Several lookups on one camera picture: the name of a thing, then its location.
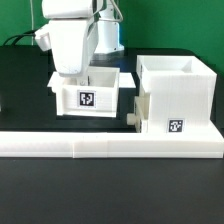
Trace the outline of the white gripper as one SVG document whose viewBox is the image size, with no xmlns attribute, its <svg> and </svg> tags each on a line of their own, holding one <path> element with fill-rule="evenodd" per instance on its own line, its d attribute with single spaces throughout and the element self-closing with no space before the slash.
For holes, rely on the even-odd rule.
<svg viewBox="0 0 224 224">
<path fill-rule="evenodd" d="M 98 24 L 93 19 L 53 19 L 35 32 L 35 40 L 42 51 L 52 51 L 60 76 L 84 76 L 98 44 Z"/>
</svg>

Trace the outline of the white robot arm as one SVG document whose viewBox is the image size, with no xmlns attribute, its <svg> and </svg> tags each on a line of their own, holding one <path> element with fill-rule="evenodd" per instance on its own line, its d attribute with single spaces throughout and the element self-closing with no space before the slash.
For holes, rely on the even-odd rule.
<svg viewBox="0 0 224 224">
<path fill-rule="evenodd" d="M 114 0 L 42 0 L 48 23 L 34 36 L 42 51 L 52 51 L 61 77 L 86 76 L 95 53 L 118 51 L 123 15 Z"/>
</svg>

